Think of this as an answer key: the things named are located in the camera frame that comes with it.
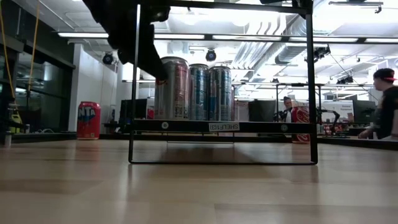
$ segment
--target black shirt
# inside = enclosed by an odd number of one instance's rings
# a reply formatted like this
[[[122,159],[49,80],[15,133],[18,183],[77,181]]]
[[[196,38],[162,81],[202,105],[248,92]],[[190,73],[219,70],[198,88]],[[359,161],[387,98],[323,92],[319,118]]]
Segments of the black shirt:
[[[384,91],[376,112],[376,133],[379,139],[391,135],[394,111],[398,110],[398,86]]]

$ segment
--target energy drink can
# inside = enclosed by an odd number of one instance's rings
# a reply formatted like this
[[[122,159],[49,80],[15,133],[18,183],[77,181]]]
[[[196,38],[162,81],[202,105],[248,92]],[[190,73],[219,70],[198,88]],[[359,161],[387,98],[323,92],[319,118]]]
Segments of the energy drink can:
[[[207,65],[203,64],[190,65],[190,75],[191,75],[190,119],[194,121],[206,121],[208,119],[207,72],[208,72]]]
[[[162,58],[168,79],[156,79],[155,119],[188,120],[190,111],[190,74],[188,62],[179,57]]]
[[[231,69],[217,66],[209,69],[209,120],[232,120]]]

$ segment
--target man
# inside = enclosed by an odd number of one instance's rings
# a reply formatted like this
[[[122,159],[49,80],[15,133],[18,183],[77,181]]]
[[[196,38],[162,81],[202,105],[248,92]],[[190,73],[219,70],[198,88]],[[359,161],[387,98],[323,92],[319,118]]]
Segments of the man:
[[[284,97],[284,105],[285,105],[285,110],[283,112],[282,119],[284,120],[284,122],[291,123],[292,122],[292,109],[293,109],[292,99],[290,97],[285,96]]]
[[[383,91],[382,99],[376,110],[374,126],[363,131],[359,138],[366,139],[373,132],[383,140],[398,140],[398,86],[394,86],[395,72],[390,68],[382,68],[373,75],[374,87]]]

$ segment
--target white pillar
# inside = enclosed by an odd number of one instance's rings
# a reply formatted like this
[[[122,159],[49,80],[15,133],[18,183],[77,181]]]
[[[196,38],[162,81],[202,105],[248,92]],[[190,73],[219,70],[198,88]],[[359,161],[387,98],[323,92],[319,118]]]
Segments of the white pillar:
[[[79,106],[77,96],[78,96],[78,83],[79,83],[79,70],[80,70],[80,57],[83,47],[81,44],[75,44],[75,53],[73,55],[73,64],[76,69],[72,73],[72,87],[70,90],[70,107],[69,107],[69,131],[77,130],[77,108]]]

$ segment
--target wooden floor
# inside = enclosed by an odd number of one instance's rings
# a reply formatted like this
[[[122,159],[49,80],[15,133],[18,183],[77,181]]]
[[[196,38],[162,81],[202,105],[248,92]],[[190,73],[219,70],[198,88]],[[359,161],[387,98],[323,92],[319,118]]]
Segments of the wooden floor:
[[[398,223],[398,152],[320,146],[317,166],[129,165],[127,141],[0,149],[0,223]],[[308,146],[137,142],[135,160],[308,161]]]

